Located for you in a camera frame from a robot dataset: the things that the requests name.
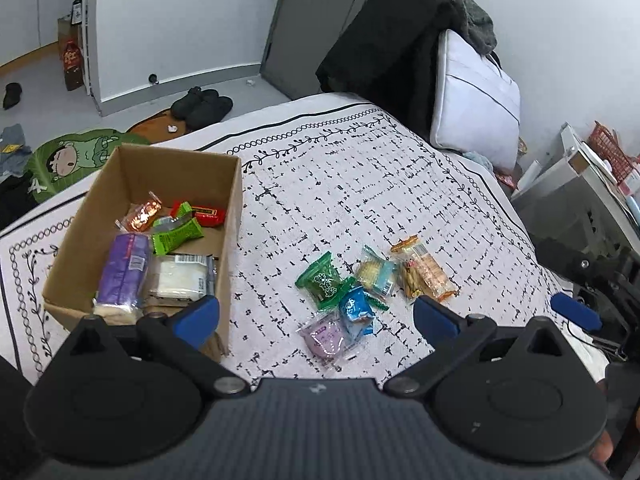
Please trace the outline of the red snack packet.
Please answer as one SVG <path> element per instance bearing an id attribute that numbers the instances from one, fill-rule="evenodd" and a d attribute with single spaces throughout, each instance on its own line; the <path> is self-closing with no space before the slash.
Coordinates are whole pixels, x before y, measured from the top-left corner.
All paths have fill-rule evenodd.
<path id="1" fill-rule="evenodd" d="M 218 228 L 226 220 L 226 211 L 221 208 L 194 206 L 189 202 L 175 202 L 170 215 L 179 218 L 184 214 L 190 214 L 203 228 Z"/>

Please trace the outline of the pink purple snack packet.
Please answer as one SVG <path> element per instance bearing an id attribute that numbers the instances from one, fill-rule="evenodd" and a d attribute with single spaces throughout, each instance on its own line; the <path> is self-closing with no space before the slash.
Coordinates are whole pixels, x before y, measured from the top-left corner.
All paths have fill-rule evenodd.
<path id="1" fill-rule="evenodd" d="M 325 363 L 341 359 L 356 344 L 356 338 L 337 310 L 316 316 L 297 333 L 309 352 Z"/>

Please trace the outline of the orange biscuit packet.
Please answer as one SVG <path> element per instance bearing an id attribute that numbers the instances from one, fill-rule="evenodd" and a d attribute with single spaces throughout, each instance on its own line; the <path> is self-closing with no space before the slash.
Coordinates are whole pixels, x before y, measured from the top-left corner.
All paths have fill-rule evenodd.
<path id="1" fill-rule="evenodd" d="M 401 288 L 407 298 L 416 299 L 426 295 L 442 302 L 459 292 L 458 286 L 450 280 L 419 235 L 393 244 L 390 253 L 398 262 Z"/>

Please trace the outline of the grey door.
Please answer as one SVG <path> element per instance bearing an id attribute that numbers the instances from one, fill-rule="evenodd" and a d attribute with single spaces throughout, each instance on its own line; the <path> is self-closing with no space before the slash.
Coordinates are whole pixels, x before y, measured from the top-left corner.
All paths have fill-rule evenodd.
<path id="1" fill-rule="evenodd" d="M 289 98 L 322 93 L 316 71 L 367 0 L 279 0 L 262 76 Z"/>

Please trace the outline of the black coat on chair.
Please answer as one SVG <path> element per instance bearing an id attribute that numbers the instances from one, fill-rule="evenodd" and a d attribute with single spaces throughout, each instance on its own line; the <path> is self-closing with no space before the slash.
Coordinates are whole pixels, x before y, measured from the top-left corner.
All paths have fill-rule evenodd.
<path id="1" fill-rule="evenodd" d="M 461 24 L 452 0 L 367 0 L 320 63 L 320 89 L 355 93 L 427 138 L 438 38 Z"/>

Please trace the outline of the light green snack packet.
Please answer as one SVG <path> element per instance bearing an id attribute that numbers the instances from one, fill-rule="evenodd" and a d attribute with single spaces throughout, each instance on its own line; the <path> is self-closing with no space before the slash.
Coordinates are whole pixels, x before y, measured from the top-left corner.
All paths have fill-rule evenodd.
<path id="1" fill-rule="evenodd" d="M 180 203 L 173 216 L 155 220 L 151 228 L 152 248 L 157 256 L 167 256 L 184 243 L 203 237 L 203 228 L 188 202 Z"/>

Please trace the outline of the grey sweater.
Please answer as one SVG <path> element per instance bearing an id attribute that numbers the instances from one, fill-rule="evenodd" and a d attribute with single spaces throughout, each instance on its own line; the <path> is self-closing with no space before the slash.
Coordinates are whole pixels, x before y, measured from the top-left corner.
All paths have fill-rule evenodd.
<path id="1" fill-rule="evenodd" d="M 490 55 L 497 47 L 494 22 L 475 0 L 449 0 L 459 15 L 459 24 L 454 26 L 461 36 L 479 55 Z"/>

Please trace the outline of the red woven basket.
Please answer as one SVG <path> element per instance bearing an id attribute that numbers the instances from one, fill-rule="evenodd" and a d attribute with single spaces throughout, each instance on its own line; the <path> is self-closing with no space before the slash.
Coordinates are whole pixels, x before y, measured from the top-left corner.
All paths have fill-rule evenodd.
<path id="1" fill-rule="evenodd" d="M 632 159 L 620 147 L 617 136 L 600 122 L 594 123 L 587 144 L 600 159 L 610 163 L 617 183 L 622 183 L 636 169 Z"/>

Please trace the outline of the white patterned bed cover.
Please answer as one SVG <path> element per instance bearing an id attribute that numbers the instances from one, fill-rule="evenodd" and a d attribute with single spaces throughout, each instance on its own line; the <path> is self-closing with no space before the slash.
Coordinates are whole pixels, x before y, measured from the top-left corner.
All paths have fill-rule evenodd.
<path id="1" fill-rule="evenodd" d="M 151 197 L 226 211 L 183 251 L 216 258 L 221 314 L 205 350 L 249 382 L 384 380 L 431 352 L 394 290 L 372 333 L 322 364 L 300 336 L 316 303 L 295 284 L 322 256 L 349 276 L 367 249 L 388 255 L 416 236 L 456 285 L 446 305 L 506 326 L 550 315 L 561 290 L 490 172 L 373 104 L 324 94 L 164 144 L 122 145 L 101 171 L 4 230 L 1 354 L 29 382 L 92 310 L 117 223 Z"/>

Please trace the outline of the blue snack packet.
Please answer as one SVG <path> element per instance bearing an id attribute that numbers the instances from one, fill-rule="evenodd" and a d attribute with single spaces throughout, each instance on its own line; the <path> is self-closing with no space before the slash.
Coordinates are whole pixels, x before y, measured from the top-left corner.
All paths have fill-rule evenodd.
<path id="1" fill-rule="evenodd" d="M 338 306 L 341 323 L 351 341 L 373 333 L 376 312 L 387 311 L 388 305 L 362 286 L 351 289 Z"/>

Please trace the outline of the dark green snack packet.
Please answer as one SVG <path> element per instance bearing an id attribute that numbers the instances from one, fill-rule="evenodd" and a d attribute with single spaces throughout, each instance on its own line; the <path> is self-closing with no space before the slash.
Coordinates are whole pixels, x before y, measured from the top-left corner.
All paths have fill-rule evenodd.
<path id="1" fill-rule="evenodd" d="M 295 286 L 305 289 L 319 311 L 332 310 L 355 284 L 354 278 L 342 278 L 333 263 L 332 252 L 325 252 L 296 278 Z"/>

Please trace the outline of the black slippers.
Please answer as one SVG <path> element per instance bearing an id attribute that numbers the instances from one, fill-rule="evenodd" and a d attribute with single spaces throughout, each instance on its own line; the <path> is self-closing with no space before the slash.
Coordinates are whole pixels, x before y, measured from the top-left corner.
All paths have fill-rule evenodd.
<path id="1" fill-rule="evenodd" d="M 221 122 L 233 108 L 228 96 L 221 96 L 215 89 L 191 88 L 178 101 L 173 102 L 170 114 L 181 120 L 189 131 L 196 131 Z"/>

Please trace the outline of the white pillow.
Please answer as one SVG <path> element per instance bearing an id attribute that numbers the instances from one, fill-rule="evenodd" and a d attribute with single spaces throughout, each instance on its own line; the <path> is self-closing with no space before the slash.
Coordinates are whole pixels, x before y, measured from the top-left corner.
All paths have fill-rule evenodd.
<path id="1" fill-rule="evenodd" d="M 518 84 L 451 29 L 439 36 L 434 114 L 435 148 L 473 152 L 510 174 L 518 158 Z"/>

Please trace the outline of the black sock on floor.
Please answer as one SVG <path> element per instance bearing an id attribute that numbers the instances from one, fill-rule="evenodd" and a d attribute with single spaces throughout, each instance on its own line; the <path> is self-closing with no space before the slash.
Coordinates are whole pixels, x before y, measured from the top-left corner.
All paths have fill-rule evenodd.
<path id="1" fill-rule="evenodd" d="M 2 100 L 2 108 L 4 110 L 10 110 L 12 107 L 17 106 L 21 102 L 23 89 L 18 82 L 9 82 L 6 85 L 6 93 Z"/>

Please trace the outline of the white desk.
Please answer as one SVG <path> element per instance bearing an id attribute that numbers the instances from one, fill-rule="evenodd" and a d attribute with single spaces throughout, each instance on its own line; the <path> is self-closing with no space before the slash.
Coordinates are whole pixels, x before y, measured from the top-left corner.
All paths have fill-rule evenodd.
<path id="1" fill-rule="evenodd" d="M 620 191 L 602 172 L 574 128 L 560 130 L 559 156 L 512 204 L 531 236 L 553 238 L 569 248 L 612 255 L 639 250 L 639 226 Z"/>

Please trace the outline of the yellow teal cookie packet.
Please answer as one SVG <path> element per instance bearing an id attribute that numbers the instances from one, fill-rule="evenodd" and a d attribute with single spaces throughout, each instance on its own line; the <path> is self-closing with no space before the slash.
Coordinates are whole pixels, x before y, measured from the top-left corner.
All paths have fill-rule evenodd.
<path id="1" fill-rule="evenodd" d="M 363 246 L 355 276 L 365 290 L 382 298 L 390 296 L 397 282 L 397 273 L 395 261 L 383 257 L 368 245 Z"/>

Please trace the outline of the clear white cracker packet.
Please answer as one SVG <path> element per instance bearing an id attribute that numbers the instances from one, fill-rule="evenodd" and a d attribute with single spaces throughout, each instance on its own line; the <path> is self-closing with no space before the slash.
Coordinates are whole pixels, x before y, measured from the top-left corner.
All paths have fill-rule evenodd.
<path id="1" fill-rule="evenodd" d="M 216 259 L 212 255 L 153 256 L 143 285 L 147 306 L 181 307 L 213 295 Z"/>

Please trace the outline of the green cartoon floor mat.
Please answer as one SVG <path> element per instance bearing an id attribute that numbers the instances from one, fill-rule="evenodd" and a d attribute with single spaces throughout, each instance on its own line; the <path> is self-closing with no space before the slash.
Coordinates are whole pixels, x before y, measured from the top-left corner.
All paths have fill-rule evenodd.
<path id="1" fill-rule="evenodd" d="M 42 144 L 26 165 L 28 192 L 41 204 L 100 170 L 122 144 L 150 145 L 143 136 L 114 129 L 96 129 L 59 136 Z"/>

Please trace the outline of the orange foil snack packet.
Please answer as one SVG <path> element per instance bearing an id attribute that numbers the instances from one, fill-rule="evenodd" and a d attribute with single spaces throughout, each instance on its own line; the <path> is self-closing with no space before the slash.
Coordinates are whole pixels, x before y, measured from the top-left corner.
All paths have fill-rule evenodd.
<path id="1" fill-rule="evenodd" d="M 153 192 L 149 192 L 148 199 L 140 205 L 133 206 L 125 217 L 115 221 L 115 226 L 122 232 L 145 232 L 152 226 L 162 209 L 162 201 Z"/>

